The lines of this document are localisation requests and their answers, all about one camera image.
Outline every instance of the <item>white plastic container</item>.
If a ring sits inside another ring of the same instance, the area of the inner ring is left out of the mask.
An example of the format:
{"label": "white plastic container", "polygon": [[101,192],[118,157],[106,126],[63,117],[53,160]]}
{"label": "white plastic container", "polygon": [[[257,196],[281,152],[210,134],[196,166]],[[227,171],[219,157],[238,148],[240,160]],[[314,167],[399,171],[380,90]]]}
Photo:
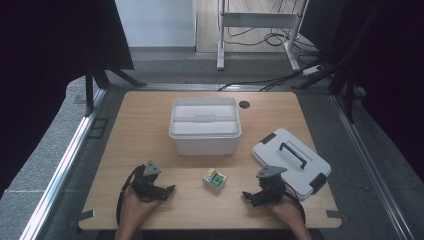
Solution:
{"label": "white plastic container", "polygon": [[[302,164],[285,143],[305,162]],[[331,166],[286,129],[280,128],[272,132],[252,149],[252,154],[262,165],[286,168],[281,173],[284,181],[296,191],[300,200],[317,192],[326,182],[331,173]]]}
{"label": "white plastic container", "polygon": [[241,136],[234,98],[176,98],[169,136],[178,155],[230,155]]}

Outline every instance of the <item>translucent storage bin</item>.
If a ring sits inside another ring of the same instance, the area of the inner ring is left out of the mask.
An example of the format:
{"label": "translucent storage bin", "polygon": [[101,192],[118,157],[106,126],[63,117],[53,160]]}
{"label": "translucent storage bin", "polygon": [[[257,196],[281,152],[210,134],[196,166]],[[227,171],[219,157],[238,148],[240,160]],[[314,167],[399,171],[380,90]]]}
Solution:
{"label": "translucent storage bin", "polygon": [[229,155],[241,135],[234,98],[176,98],[169,136],[178,155]]}

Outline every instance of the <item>metal frame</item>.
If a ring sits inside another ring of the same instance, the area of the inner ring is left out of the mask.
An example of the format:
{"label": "metal frame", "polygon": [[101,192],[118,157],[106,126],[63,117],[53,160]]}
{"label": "metal frame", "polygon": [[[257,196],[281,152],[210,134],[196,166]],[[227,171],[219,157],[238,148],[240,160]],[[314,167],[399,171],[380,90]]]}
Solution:
{"label": "metal frame", "polygon": [[284,43],[284,49],[293,71],[300,71],[296,56],[293,53],[294,41],[299,34],[300,23],[305,12],[307,0],[303,0],[300,12],[296,14],[283,13],[235,13],[225,12],[225,0],[221,1],[219,12],[220,38],[217,50],[217,68],[224,70],[224,28],[254,27],[254,28],[285,28],[290,29],[290,38]]}

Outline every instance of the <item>human hand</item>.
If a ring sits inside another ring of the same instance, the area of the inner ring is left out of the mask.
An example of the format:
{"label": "human hand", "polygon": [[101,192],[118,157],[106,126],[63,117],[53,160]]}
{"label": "human hand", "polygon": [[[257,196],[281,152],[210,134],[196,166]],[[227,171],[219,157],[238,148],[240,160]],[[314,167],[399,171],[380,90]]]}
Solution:
{"label": "human hand", "polygon": [[[293,194],[288,186],[286,186],[287,192]],[[268,208],[281,222],[288,225],[290,230],[299,240],[311,240],[311,235],[306,228],[302,215],[296,205],[296,203],[287,196],[280,198],[278,202],[271,202],[264,205]]]}
{"label": "human hand", "polygon": [[115,234],[115,240],[131,239],[134,231],[147,219],[150,213],[159,205],[156,199],[140,198],[132,187],[125,190],[120,213],[120,225]]}

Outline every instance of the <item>small green box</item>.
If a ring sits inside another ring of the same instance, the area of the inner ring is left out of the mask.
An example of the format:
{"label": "small green box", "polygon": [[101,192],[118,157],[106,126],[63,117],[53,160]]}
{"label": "small green box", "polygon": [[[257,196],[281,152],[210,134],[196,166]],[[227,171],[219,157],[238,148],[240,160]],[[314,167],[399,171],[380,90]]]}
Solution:
{"label": "small green box", "polygon": [[220,191],[225,184],[227,177],[213,168],[209,168],[203,177],[203,182],[215,191]]}

